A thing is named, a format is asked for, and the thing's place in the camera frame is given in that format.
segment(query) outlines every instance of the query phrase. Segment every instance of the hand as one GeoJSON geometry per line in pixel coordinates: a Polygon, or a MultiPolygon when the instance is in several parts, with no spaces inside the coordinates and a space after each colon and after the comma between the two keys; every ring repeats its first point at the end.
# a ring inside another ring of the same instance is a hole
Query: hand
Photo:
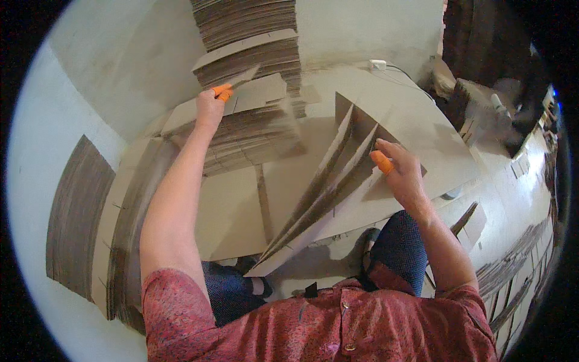
{"type": "Polygon", "coordinates": [[[381,138],[376,140],[376,148],[392,158],[394,164],[394,170],[386,176],[386,184],[410,216],[417,218],[423,208],[430,205],[424,191],[420,160],[399,144],[381,138]]]}
{"type": "Polygon", "coordinates": [[[223,118],[225,102],[215,99],[215,91],[213,89],[208,89],[199,93],[196,102],[197,121],[195,122],[195,128],[201,127],[209,129],[215,133],[221,119],[223,118]]]}

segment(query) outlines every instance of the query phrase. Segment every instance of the person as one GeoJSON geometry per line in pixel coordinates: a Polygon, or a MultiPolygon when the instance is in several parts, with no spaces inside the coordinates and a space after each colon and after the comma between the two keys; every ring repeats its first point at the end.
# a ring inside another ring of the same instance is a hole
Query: person
{"type": "Polygon", "coordinates": [[[199,94],[195,128],[157,188],[142,227],[149,360],[497,359],[472,263],[425,193],[418,158],[396,144],[376,141],[393,160],[395,170],[385,178],[404,211],[377,238],[372,230],[365,233],[370,249],[364,275],[319,290],[316,297],[265,303],[251,299],[257,296],[247,292],[243,277],[202,263],[194,233],[197,207],[205,154],[223,108],[213,90],[199,94]],[[435,298],[419,298],[427,261],[435,298]],[[232,275],[237,283],[230,282],[232,275]],[[245,310],[234,319],[220,317],[231,315],[227,305],[240,304],[245,310]]]}

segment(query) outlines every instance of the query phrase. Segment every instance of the white wall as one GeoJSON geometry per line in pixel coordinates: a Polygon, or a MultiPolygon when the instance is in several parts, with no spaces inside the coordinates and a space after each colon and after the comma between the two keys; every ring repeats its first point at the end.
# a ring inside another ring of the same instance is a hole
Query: white wall
{"type": "Polygon", "coordinates": [[[8,210],[24,280],[50,332],[75,361],[144,361],[145,338],[46,276],[46,232],[58,182],[82,134],[116,171],[125,141],[72,85],[45,42],[10,132],[8,210]]]}
{"type": "Polygon", "coordinates": [[[72,84],[128,142],[201,91],[190,70],[206,50],[188,0],[75,0],[49,41],[72,84]]]}
{"type": "Polygon", "coordinates": [[[296,0],[302,68],[384,59],[414,81],[436,55],[442,0],[296,0]]]}

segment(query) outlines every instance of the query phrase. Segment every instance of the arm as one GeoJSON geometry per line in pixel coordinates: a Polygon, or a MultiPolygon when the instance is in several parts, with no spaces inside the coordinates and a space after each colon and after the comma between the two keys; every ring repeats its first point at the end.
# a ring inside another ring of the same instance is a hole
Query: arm
{"type": "Polygon", "coordinates": [[[195,219],[205,154],[223,117],[225,102],[208,90],[197,97],[197,121],[179,156],[157,187],[141,230],[141,280],[157,269],[189,275],[207,300],[197,244],[195,219]]]}
{"type": "Polygon", "coordinates": [[[395,169],[386,176],[386,183],[396,200],[418,223],[437,292],[465,285],[478,291],[477,275],[468,254],[442,222],[424,191],[418,158],[402,146],[381,139],[376,140],[376,147],[392,158],[395,169]]]}

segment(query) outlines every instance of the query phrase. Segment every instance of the shirt sleeve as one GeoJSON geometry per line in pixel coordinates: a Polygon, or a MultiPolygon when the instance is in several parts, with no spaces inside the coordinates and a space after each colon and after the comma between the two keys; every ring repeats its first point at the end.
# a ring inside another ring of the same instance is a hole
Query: shirt sleeve
{"type": "Polygon", "coordinates": [[[217,341],[211,305],[187,274],[176,269],[152,272],[141,298],[149,360],[200,357],[217,341]]]}
{"type": "Polygon", "coordinates": [[[485,303],[475,288],[462,286],[451,291],[445,298],[458,302],[463,306],[476,328],[485,334],[493,344],[496,343],[494,334],[486,321],[485,303]]]}

